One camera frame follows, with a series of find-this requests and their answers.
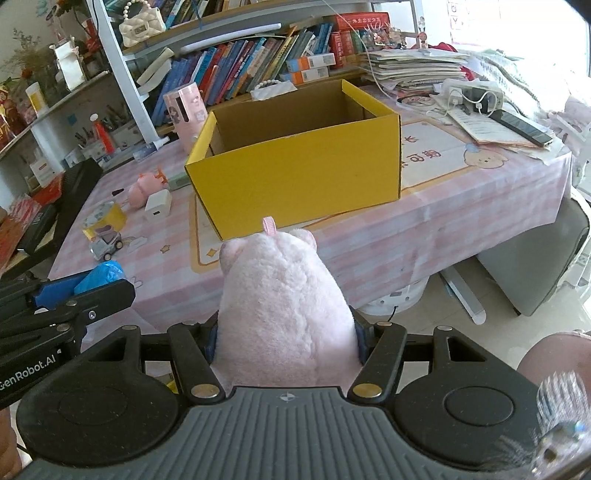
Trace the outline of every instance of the plush toy loop tag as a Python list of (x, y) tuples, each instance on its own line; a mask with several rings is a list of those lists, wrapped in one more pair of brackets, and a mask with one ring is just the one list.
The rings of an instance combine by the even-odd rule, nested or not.
[(277, 227), (275, 226), (275, 220), (273, 220), (273, 217), (264, 217), (263, 218), (262, 229), (269, 236), (273, 236), (277, 233)]

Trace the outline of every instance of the white handbag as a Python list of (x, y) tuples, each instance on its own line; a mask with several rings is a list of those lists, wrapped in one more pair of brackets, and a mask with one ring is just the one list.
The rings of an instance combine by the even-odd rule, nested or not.
[[(144, 4), (142, 11), (135, 17), (129, 18), (129, 7), (132, 4)], [(126, 48), (133, 47), (141, 41), (158, 35), (166, 30), (166, 24), (162, 20), (159, 8), (152, 8), (148, 0), (130, 0), (123, 9), (123, 23), (119, 25), (119, 31), (123, 36), (123, 45)]]

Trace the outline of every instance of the pearl handle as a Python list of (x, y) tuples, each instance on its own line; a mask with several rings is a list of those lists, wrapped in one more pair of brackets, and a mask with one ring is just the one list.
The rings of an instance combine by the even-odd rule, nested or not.
[(123, 20), (127, 20), (129, 18), (129, 7), (133, 4), (144, 4), (150, 6), (148, 0), (129, 0), (123, 9)]

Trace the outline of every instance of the window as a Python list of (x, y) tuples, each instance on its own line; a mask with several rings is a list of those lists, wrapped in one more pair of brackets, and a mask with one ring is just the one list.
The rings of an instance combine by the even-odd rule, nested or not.
[[(414, 0), (429, 43), (497, 48), (509, 56), (550, 61), (589, 74), (589, 26), (565, 0)], [(408, 2), (381, 4), (391, 22), (413, 30)]]

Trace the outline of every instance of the gray chair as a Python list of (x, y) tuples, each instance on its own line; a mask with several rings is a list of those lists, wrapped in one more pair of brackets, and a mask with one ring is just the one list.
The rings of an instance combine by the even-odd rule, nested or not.
[(587, 240), (590, 224), (576, 200), (563, 198), (554, 223), (532, 228), (477, 258), (515, 309), (530, 316), (555, 292)]

